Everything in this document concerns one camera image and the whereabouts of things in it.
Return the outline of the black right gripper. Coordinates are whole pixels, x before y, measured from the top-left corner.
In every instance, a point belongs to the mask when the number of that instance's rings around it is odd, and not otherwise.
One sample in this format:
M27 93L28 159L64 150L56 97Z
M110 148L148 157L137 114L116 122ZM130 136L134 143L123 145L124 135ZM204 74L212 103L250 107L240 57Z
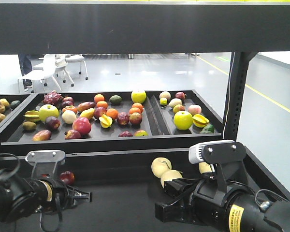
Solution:
M234 184L220 190L216 180L177 178L164 182L170 197L183 194L181 202L155 203L155 217L162 222L181 222L202 226L228 226Z

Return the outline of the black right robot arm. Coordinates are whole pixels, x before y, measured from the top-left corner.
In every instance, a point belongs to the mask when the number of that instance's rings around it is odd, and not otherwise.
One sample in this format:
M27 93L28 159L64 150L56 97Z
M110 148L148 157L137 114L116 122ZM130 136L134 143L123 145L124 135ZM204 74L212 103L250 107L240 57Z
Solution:
M267 201L238 182L229 193L218 191L215 181L174 179L164 191L169 203L156 203L155 217L162 222L210 226L220 232L290 232L290 201Z

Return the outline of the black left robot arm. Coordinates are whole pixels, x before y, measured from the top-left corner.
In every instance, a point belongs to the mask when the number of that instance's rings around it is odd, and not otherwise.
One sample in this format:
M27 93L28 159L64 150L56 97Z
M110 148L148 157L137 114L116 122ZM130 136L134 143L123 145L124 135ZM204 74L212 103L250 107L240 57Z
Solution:
M25 156L32 166L31 176L22 178L17 173L21 160L12 169L0 169L0 221L10 223L35 213L58 214L84 202L92 202L91 192L65 184L58 176L59 165L66 154L61 150L35 150Z

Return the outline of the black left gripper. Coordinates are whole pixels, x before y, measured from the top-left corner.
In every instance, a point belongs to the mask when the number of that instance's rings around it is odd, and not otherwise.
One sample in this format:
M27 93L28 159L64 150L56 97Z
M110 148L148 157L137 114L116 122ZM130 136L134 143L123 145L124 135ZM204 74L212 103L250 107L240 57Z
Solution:
M73 203L91 203L92 192L82 191L61 180L38 180L46 189L46 199L41 203L42 213L54 213L58 209L73 208Z

